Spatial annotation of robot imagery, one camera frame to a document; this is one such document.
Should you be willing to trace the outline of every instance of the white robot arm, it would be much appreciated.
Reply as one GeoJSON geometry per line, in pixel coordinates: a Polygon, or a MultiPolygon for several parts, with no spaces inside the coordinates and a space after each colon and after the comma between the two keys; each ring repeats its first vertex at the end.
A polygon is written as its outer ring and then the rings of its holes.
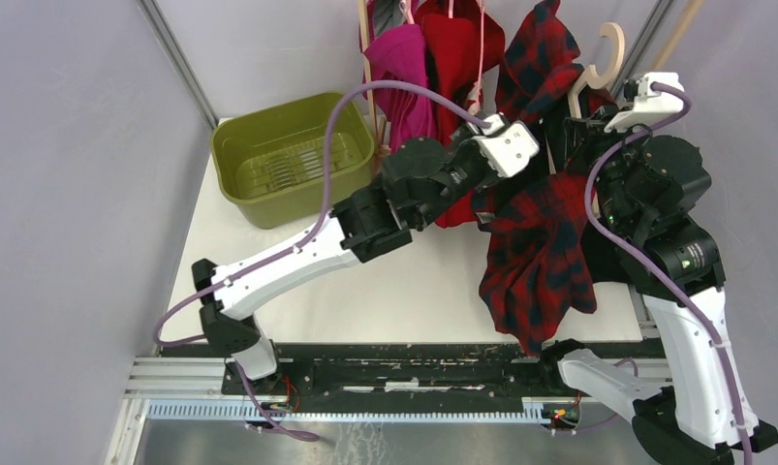
{"type": "MultiPolygon", "coordinates": [[[[651,90],[654,82],[681,89],[676,74],[652,73],[627,86],[634,104],[602,120],[579,122],[589,136],[578,159],[594,159],[592,147],[619,142],[637,125],[650,125],[682,110],[682,102],[651,90]]],[[[226,286],[202,298],[201,319],[209,345],[233,357],[250,380],[277,371],[273,344],[255,320],[255,311],[273,297],[333,270],[365,263],[411,242],[470,190],[522,171],[539,144],[522,123],[500,115],[486,118],[491,129],[464,125],[447,149],[432,139],[406,142],[383,162],[371,185],[334,206],[317,235],[292,254],[231,281],[245,266],[292,247],[311,229],[243,261],[193,264],[198,290],[226,286]]],[[[728,341],[725,294],[716,244],[687,215],[710,186],[699,151],[685,140],[649,138],[623,147],[597,183],[604,221],[681,286],[728,341]]],[[[738,429],[752,438],[754,451],[778,442],[773,426],[761,421],[742,396],[745,424],[734,424],[731,398],[720,360],[702,323],[630,257],[623,267],[657,322],[673,377],[673,388],[646,383],[610,365],[576,341],[548,348],[543,363],[562,383],[602,402],[630,422],[652,457],[669,463],[727,463],[738,446],[738,429]]],[[[736,367],[732,353],[731,364],[736,367]]]]}

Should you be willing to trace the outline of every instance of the plaid shirt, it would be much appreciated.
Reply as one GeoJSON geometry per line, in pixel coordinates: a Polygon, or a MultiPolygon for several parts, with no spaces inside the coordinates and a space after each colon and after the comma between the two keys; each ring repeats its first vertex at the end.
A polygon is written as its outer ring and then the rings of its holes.
{"type": "MultiPolygon", "coordinates": [[[[582,66],[572,63],[579,56],[576,41],[555,15],[559,5],[559,0],[544,0],[523,20],[506,51],[497,86],[498,110],[511,121],[525,122],[537,140],[544,140],[540,119],[556,105],[565,105],[582,72],[582,66]]],[[[607,93],[592,92],[587,100],[583,111],[612,103],[607,93]]],[[[532,162],[547,163],[545,144],[541,150],[532,162]]],[[[570,306],[583,313],[597,309],[579,247],[588,221],[582,199],[585,175],[559,172],[533,178],[525,173],[472,199],[476,213],[494,213],[493,220],[480,225],[491,233],[480,296],[496,329],[514,335],[531,355],[556,333],[570,306]]]]}

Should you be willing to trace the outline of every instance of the red garment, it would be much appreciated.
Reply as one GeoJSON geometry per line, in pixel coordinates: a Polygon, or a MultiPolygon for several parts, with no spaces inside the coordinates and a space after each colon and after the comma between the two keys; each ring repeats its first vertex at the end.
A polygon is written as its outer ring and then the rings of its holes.
{"type": "MultiPolygon", "coordinates": [[[[415,12],[415,22],[422,27],[425,44],[434,62],[435,75],[429,76],[432,90],[463,105],[477,80],[480,65],[481,10],[476,0],[455,0],[454,17],[448,17],[448,2],[429,0],[415,12]]],[[[488,71],[502,60],[506,46],[503,28],[485,15],[482,70],[488,71]]],[[[448,146],[451,135],[462,124],[454,113],[437,105],[434,108],[437,141],[448,146]]],[[[475,221],[471,194],[460,199],[435,223],[441,228],[475,221]]]]}
{"type": "MultiPolygon", "coordinates": [[[[540,121],[551,118],[558,106],[567,114],[568,91],[582,73],[582,66],[573,63],[579,56],[574,36],[555,15],[559,5],[559,0],[544,0],[523,20],[506,51],[497,87],[497,109],[526,122],[541,142],[544,125],[552,124],[553,134],[562,132],[557,126],[562,119],[540,121]]],[[[585,92],[584,115],[613,103],[605,91],[585,92]]],[[[547,174],[546,146],[541,143],[529,169],[539,160],[547,174]]],[[[554,160],[559,170],[565,167],[564,159],[554,160]]],[[[532,173],[525,170],[473,197],[477,212],[494,214],[480,225],[491,233],[480,296],[496,329],[516,336],[529,355],[538,354],[554,336],[569,307],[582,313],[597,309],[579,243],[588,222],[582,195],[586,175],[561,171],[533,180],[532,173]]]]}

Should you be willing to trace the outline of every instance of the pink garment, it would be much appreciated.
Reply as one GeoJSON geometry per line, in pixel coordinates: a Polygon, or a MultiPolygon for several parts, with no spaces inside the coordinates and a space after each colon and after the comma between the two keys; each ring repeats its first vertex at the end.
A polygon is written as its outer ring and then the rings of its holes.
{"type": "MultiPolygon", "coordinates": [[[[371,78],[396,79],[428,88],[425,73],[425,38],[416,24],[392,27],[363,53],[371,63],[371,78]]],[[[394,153],[411,138],[437,135],[431,102],[397,89],[376,89],[374,103],[391,123],[389,148],[394,153]]]]}

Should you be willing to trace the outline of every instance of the fabric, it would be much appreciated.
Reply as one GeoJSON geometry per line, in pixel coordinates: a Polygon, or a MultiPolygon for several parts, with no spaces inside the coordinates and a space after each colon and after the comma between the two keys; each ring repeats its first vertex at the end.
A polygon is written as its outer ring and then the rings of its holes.
{"type": "MultiPolygon", "coordinates": [[[[409,8],[416,10],[420,0],[408,0],[409,8]]],[[[375,37],[406,22],[405,15],[398,8],[397,0],[368,0],[366,16],[368,18],[368,40],[374,42],[375,37]]]]}
{"type": "MultiPolygon", "coordinates": [[[[373,79],[396,79],[428,87],[425,71],[425,39],[416,24],[389,29],[363,53],[371,64],[373,79]]],[[[394,153],[412,138],[436,135],[431,101],[397,89],[375,89],[374,103],[391,123],[389,149],[394,153]]]]}
{"type": "MultiPolygon", "coordinates": [[[[540,120],[557,106],[582,72],[572,60],[576,41],[556,17],[558,0],[540,2],[524,20],[501,64],[497,108],[525,122],[545,140],[540,120]]],[[[612,103],[609,95],[586,91],[584,111],[612,103]]],[[[585,173],[547,175],[547,144],[529,169],[472,199],[475,214],[493,218],[480,225],[491,233],[480,296],[498,331],[514,335],[536,355],[570,306],[597,309],[593,282],[580,248],[587,225],[583,203],[585,173]]],[[[557,168],[561,153],[552,153],[557,168]]]]}
{"type": "MultiPolygon", "coordinates": [[[[582,89],[579,94],[580,108],[583,116],[589,116],[595,110],[610,109],[611,112],[619,111],[616,105],[610,103],[607,93],[591,90],[588,87],[582,89]]],[[[551,152],[551,158],[554,165],[562,167],[566,165],[566,171],[588,174],[591,160],[581,160],[579,157],[575,160],[569,160],[573,154],[566,154],[568,147],[575,146],[575,136],[573,131],[565,128],[566,118],[571,116],[567,105],[556,105],[548,114],[543,117],[543,123],[540,128],[545,132],[545,145],[551,152]]],[[[616,247],[605,236],[600,234],[590,223],[585,226],[582,232],[582,238],[579,241],[582,249],[582,255],[585,256],[585,263],[588,265],[588,272],[591,273],[591,280],[594,283],[616,282],[628,283],[628,274],[620,264],[620,257],[617,254],[616,247]]]]}
{"type": "MultiPolygon", "coordinates": [[[[585,178],[560,172],[515,196],[481,230],[491,233],[480,297],[497,331],[515,336],[530,355],[557,332],[569,306],[597,309],[579,248],[587,223],[585,178]]],[[[475,203],[482,197],[476,197],[475,203]]]]}
{"type": "MultiPolygon", "coordinates": [[[[415,12],[415,22],[422,27],[425,44],[436,77],[431,89],[452,101],[464,105],[477,80],[480,66],[480,23],[484,18],[482,69],[497,66],[505,49],[503,29],[489,15],[482,15],[476,0],[455,0],[454,17],[448,17],[448,2],[429,0],[415,12]]],[[[441,106],[435,106],[436,139],[445,146],[451,135],[462,124],[457,115],[441,106]]],[[[471,196],[459,200],[441,215],[435,223],[441,228],[475,221],[471,210],[471,196]]]]}

